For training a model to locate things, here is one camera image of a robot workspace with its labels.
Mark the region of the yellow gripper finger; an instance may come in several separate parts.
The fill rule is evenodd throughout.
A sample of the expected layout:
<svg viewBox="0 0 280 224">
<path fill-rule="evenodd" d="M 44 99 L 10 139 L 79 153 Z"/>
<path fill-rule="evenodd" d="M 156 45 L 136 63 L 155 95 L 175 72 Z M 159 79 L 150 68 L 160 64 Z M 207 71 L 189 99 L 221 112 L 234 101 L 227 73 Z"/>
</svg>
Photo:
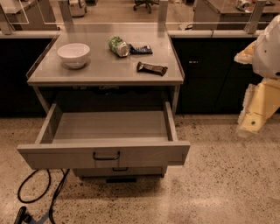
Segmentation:
<svg viewBox="0 0 280 224">
<path fill-rule="evenodd" d="M 246 46 L 241 52 L 238 52 L 234 56 L 234 61 L 240 64 L 251 64 L 253 61 L 253 54 L 256 41 L 253 41 L 248 46 Z"/>
<path fill-rule="evenodd" d="M 257 134 L 280 108 L 280 80 L 263 78 L 246 89 L 236 132 L 239 137 Z"/>
</svg>

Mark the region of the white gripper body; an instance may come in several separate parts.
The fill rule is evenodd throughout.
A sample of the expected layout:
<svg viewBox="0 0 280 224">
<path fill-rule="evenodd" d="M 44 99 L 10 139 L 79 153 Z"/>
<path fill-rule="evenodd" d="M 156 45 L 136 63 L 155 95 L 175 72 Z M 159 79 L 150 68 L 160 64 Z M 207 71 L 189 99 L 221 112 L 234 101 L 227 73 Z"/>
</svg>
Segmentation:
<svg viewBox="0 0 280 224">
<path fill-rule="evenodd" d="M 263 78 L 280 78 L 280 15 L 272 19 L 255 42 L 253 71 Z"/>
</svg>

